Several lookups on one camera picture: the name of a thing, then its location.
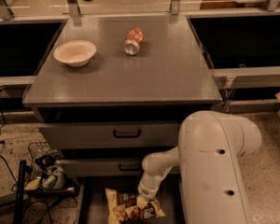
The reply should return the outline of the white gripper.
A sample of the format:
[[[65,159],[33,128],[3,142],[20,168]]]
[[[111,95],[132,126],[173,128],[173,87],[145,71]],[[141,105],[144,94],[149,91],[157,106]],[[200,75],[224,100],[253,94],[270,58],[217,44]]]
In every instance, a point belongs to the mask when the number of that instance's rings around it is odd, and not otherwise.
[[[148,200],[154,198],[160,188],[162,178],[157,175],[143,175],[139,185],[138,193],[140,196],[136,199],[136,205],[140,209],[144,209]]]

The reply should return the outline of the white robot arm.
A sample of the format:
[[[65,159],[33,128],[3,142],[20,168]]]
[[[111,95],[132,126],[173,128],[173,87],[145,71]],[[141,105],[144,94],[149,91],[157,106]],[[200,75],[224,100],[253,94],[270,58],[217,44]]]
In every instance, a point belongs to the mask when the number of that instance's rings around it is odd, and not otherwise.
[[[177,166],[186,224],[253,224],[238,159],[256,154],[260,145],[250,119],[195,112],[181,124],[176,147],[144,157],[137,206],[144,208]]]

